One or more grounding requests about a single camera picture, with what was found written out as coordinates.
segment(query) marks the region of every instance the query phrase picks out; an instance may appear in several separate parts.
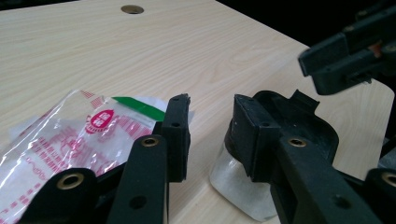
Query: light wood grain surface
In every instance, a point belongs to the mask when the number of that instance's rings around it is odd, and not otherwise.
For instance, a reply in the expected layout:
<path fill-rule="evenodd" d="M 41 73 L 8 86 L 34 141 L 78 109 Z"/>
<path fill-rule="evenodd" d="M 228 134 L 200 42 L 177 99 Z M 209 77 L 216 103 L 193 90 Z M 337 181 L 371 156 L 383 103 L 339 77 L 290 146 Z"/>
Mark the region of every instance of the light wood grain surface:
<path fill-rule="evenodd" d="M 124 5 L 145 9 L 138 15 Z M 300 90 L 337 131 L 334 166 L 376 167 L 393 92 L 374 81 L 318 96 L 298 55 L 307 46 L 213 0 L 80 0 L 0 12 L 0 151 L 7 131 L 71 90 L 105 96 L 191 97 L 187 180 L 171 184 L 170 223 L 256 223 L 209 183 L 233 96 Z M 267 223 L 278 223 L 274 218 Z"/>

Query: bolt hole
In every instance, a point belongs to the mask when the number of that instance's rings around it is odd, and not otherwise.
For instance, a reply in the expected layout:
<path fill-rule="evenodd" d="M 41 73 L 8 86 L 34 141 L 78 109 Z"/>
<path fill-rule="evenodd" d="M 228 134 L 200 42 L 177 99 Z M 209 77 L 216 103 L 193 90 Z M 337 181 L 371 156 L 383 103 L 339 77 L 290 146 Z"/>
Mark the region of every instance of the bolt hole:
<path fill-rule="evenodd" d="M 84 179 L 84 175 L 80 173 L 74 173 L 69 175 L 64 175 L 58 181 L 57 187 L 58 189 L 73 189 L 82 183 Z"/>
<path fill-rule="evenodd" d="M 289 140 L 289 144 L 291 144 L 294 147 L 305 147 L 306 142 L 297 138 L 292 138 Z"/>
<path fill-rule="evenodd" d="M 134 209 L 140 209 L 142 207 L 144 207 L 147 203 L 147 199 L 145 196 L 136 196 L 134 198 L 132 198 L 131 201 L 129 201 L 129 206 Z"/>
<path fill-rule="evenodd" d="M 345 199 L 343 196 L 336 194 L 332 196 L 332 202 L 340 208 L 348 209 L 352 206 L 352 204 Z"/>
<path fill-rule="evenodd" d="M 355 28 L 353 26 L 347 26 L 346 28 L 344 28 L 345 31 L 349 32 L 349 31 L 353 31 Z"/>
<path fill-rule="evenodd" d="M 359 15 L 360 15 L 360 16 L 365 16 L 365 15 L 367 15 L 367 11 L 360 11 L 360 12 L 359 12 Z"/>
<path fill-rule="evenodd" d="M 387 46 L 385 46 L 385 50 L 388 52 L 394 52 L 394 51 L 396 51 L 396 46 L 395 45 L 387 45 Z"/>
<path fill-rule="evenodd" d="M 389 172 L 385 172 L 384 174 L 382 174 L 382 179 L 387 182 L 389 185 L 393 186 L 394 188 L 396 188 L 396 175 L 389 173 Z"/>
<path fill-rule="evenodd" d="M 121 11 L 128 13 L 128 14 L 140 14 L 145 11 L 142 7 L 134 6 L 134 5 L 127 5 L 121 7 Z"/>
<path fill-rule="evenodd" d="M 142 140 L 142 145 L 144 147 L 154 147 L 158 144 L 158 139 L 156 138 L 145 138 Z"/>

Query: transparent plastic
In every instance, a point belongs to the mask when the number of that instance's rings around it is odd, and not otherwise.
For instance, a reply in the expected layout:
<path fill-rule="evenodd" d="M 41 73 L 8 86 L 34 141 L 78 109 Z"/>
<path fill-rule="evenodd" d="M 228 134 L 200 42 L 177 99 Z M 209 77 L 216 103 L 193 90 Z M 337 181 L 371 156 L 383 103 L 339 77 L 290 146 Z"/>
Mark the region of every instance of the transparent plastic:
<path fill-rule="evenodd" d="M 65 169 L 83 167 L 101 175 L 126 162 L 134 140 L 151 134 L 156 123 L 142 113 L 150 105 L 129 99 L 134 107 L 70 91 L 3 149 L 0 224 L 17 223 L 46 181 Z"/>
<path fill-rule="evenodd" d="M 277 216 L 267 183 L 253 183 L 241 162 L 223 144 L 210 174 L 212 186 L 227 200 L 258 221 Z"/>

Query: plastic bag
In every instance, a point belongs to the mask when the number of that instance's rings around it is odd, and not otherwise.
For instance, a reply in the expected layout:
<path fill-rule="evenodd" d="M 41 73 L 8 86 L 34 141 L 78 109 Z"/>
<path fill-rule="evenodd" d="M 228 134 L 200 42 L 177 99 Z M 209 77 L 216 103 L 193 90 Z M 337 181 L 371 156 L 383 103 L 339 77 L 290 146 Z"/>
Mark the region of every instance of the plastic bag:
<path fill-rule="evenodd" d="M 18 222 L 46 181 L 65 169 L 84 167 L 101 175 L 126 162 L 134 140 L 151 134 L 163 116 L 134 98 L 69 92 L 4 150 L 0 224 Z"/>

